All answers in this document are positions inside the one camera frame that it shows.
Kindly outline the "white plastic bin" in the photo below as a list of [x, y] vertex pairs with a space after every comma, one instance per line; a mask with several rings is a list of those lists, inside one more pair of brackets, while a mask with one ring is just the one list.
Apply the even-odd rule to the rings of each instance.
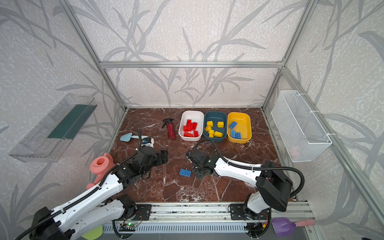
[[203, 136], [204, 114], [200, 111], [185, 111], [182, 114], [179, 135], [183, 141], [197, 142]]

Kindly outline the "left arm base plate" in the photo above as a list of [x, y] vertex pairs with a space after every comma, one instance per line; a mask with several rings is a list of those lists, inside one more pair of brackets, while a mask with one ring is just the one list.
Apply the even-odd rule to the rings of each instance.
[[137, 213], [132, 218], [132, 221], [148, 221], [150, 219], [152, 205], [151, 204], [137, 204]]

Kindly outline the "clear acrylic wall shelf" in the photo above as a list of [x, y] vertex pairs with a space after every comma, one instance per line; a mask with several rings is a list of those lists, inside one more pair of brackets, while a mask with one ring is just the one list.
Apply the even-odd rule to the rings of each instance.
[[23, 163], [56, 163], [96, 108], [94, 97], [67, 94], [9, 156]]

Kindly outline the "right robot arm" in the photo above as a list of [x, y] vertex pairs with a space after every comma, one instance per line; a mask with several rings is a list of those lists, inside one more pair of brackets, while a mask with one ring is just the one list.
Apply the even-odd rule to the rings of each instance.
[[220, 152], [215, 142], [201, 140], [186, 153], [193, 164], [192, 172], [202, 180], [205, 176], [229, 177], [252, 185], [256, 193], [249, 194], [240, 210], [240, 217], [250, 220], [268, 217], [266, 211], [285, 212], [289, 199], [305, 185], [304, 174], [293, 167], [278, 167], [273, 162], [248, 164], [230, 160]]

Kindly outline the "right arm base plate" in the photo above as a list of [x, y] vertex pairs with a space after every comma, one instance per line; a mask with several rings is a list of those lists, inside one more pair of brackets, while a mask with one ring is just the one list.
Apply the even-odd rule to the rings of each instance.
[[231, 214], [231, 220], [253, 220], [258, 222], [267, 222], [271, 217], [272, 209], [268, 208], [257, 214], [249, 208], [246, 208], [243, 204], [230, 204], [229, 212]]

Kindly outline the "green toy spatula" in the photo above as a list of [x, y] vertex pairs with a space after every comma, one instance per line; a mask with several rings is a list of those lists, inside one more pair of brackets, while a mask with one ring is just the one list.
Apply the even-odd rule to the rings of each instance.
[[90, 232], [84, 234], [82, 237], [86, 240], [96, 240], [103, 235], [103, 226], [99, 226]]

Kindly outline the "yellow tall brick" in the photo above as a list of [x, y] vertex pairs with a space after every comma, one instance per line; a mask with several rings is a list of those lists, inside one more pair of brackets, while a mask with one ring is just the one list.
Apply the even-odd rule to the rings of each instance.
[[225, 125], [224, 122], [218, 122], [217, 123], [218, 128], [224, 128], [224, 125]]

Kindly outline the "aluminium front rail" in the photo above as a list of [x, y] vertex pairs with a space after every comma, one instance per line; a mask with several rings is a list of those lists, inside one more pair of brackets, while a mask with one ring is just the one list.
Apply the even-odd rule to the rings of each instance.
[[315, 217], [307, 202], [289, 202], [285, 212], [272, 210], [267, 222], [253, 220], [231, 220], [230, 204], [225, 202], [201, 203], [150, 203], [152, 205], [148, 221], [132, 221], [137, 213], [130, 217], [121, 216], [116, 225], [126, 225], [130, 234], [144, 233], [240, 233], [247, 224], [271, 225], [272, 219], [287, 218], [299, 222]]

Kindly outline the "purple toy shovel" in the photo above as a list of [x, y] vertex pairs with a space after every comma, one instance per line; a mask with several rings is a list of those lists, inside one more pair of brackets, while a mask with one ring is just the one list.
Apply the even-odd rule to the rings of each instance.
[[308, 227], [316, 224], [315, 220], [308, 219], [299, 222], [291, 222], [287, 218], [276, 218], [271, 221], [277, 237], [286, 237], [294, 233], [296, 227]]

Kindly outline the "pink watering can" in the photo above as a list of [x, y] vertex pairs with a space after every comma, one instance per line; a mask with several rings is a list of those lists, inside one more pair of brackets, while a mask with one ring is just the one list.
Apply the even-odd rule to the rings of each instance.
[[105, 153], [103, 156], [94, 159], [90, 165], [90, 171], [97, 175], [97, 178], [93, 183], [87, 185], [87, 190], [99, 184], [107, 171], [115, 166], [113, 157], [109, 153]]

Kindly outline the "teal toy scraper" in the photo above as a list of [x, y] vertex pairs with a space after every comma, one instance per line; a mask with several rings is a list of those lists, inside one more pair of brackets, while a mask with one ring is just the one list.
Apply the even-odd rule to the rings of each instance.
[[120, 137], [120, 141], [129, 142], [131, 139], [139, 139], [138, 135], [133, 135], [133, 133], [128, 133]]

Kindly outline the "blue brick low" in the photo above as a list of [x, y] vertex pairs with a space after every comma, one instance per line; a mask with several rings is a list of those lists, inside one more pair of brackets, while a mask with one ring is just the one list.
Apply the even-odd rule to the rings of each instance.
[[186, 170], [186, 169], [180, 169], [179, 175], [182, 177], [190, 178], [192, 174], [192, 171]]

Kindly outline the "yellow curved brick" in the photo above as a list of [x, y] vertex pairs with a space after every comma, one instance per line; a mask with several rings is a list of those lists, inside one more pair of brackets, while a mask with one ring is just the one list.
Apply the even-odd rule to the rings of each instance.
[[213, 136], [216, 137], [216, 138], [222, 138], [223, 135], [224, 135], [223, 133], [221, 133], [221, 132], [217, 132], [217, 131], [215, 131], [215, 132], [213, 133]]

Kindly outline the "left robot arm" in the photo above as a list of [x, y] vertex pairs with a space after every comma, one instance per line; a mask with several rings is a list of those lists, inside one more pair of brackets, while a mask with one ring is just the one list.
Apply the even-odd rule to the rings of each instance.
[[106, 222], [135, 217], [137, 205], [128, 195], [112, 202], [108, 199], [167, 162], [167, 150], [157, 152], [151, 146], [139, 145], [132, 156], [107, 170], [101, 181], [87, 191], [52, 210], [44, 207], [37, 211], [32, 226], [17, 239], [76, 240]]

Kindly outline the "teal plastic bin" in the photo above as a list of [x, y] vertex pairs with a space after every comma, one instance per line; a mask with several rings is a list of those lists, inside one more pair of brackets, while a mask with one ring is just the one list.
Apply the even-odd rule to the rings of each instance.
[[[207, 121], [213, 121], [212, 130], [223, 133], [224, 135], [222, 138], [216, 138], [216, 137], [209, 138], [209, 132], [205, 131], [205, 128], [207, 126]], [[218, 122], [224, 122], [224, 124], [225, 124], [224, 128], [218, 128], [217, 127]], [[211, 139], [217, 143], [223, 142], [225, 140], [225, 138], [227, 137], [227, 115], [223, 112], [218, 112], [218, 111], [207, 112], [205, 114], [203, 136], [206, 139]]]

